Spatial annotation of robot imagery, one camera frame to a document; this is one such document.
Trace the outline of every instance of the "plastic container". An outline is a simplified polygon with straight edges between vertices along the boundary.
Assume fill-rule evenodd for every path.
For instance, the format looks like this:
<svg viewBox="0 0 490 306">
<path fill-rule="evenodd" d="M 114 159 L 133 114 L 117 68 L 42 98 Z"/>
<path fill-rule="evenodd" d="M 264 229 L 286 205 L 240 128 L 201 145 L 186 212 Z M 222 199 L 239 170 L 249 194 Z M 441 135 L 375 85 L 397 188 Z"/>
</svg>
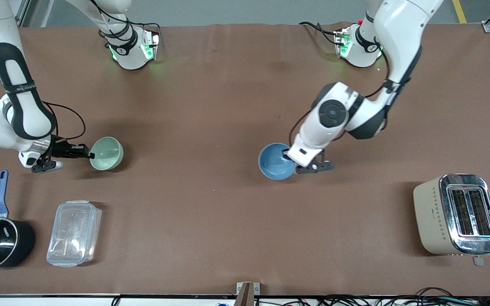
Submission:
<svg viewBox="0 0 490 306">
<path fill-rule="evenodd" d="M 88 201 L 68 201 L 58 206 L 46 261 L 58 267 L 74 267 L 94 258 L 101 209 Z"/>
</svg>

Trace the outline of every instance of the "toaster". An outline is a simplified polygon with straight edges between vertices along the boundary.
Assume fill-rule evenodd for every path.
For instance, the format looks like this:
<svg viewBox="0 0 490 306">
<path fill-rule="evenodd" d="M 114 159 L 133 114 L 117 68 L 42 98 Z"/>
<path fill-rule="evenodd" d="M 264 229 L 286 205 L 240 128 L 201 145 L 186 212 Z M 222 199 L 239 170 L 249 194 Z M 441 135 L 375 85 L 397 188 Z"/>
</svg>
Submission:
<svg viewBox="0 0 490 306">
<path fill-rule="evenodd" d="M 473 174 L 446 174 L 420 184 L 413 201 L 421 243 L 433 254 L 490 255 L 490 193 Z"/>
</svg>

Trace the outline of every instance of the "black pot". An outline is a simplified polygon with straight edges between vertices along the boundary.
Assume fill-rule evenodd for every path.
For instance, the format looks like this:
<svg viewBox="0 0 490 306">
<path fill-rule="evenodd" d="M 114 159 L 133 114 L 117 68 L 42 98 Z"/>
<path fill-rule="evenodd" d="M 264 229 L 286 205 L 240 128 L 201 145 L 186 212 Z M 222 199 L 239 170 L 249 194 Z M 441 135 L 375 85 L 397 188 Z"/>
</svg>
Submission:
<svg viewBox="0 0 490 306">
<path fill-rule="evenodd" d="M 6 203 L 6 183 L 9 173 L 0 172 L 0 267 L 19 265 L 29 255 L 35 245 L 33 228 L 23 221 L 12 221 Z"/>
</svg>

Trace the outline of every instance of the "toaster slot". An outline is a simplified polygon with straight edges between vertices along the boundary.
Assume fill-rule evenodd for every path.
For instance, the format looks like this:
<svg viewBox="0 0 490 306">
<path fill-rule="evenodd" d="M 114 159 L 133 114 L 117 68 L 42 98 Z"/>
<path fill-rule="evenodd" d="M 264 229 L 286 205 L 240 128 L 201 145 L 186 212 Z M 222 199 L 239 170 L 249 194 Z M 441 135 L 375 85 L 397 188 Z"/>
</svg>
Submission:
<svg viewBox="0 0 490 306">
<path fill-rule="evenodd" d="M 469 190 L 472 209 L 478 225 L 478 233 L 482 236 L 490 236 L 490 222 L 487 215 L 484 196 L 481 190 Z"/>
<path fill-rule="evenodd" d="M 455 204 L 455 211 L 457 213 L 455 217 L 457 218 L 457 221 L 459 221 L 459 233 L 461 235 L 474 235 L 464 190 L 453 189 L 451 190 L 451 195 L 453 196 L 453 203 Z"/>
</svg>

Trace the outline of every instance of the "black circular joint cover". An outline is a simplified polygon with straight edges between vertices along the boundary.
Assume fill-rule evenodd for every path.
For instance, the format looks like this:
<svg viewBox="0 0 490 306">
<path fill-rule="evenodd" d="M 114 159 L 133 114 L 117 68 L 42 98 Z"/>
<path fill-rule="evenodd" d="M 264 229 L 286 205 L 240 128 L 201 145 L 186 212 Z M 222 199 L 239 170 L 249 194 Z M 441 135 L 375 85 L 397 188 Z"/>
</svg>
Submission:
<svg viewBox="0 0 490 306">
<path fill-rule="evenodd" d="M 336 99 L 328 99 L 319 107 L 319 120 L 325 128 L 342 125 L 348 116 L 343 103 Z"/>
</svg>

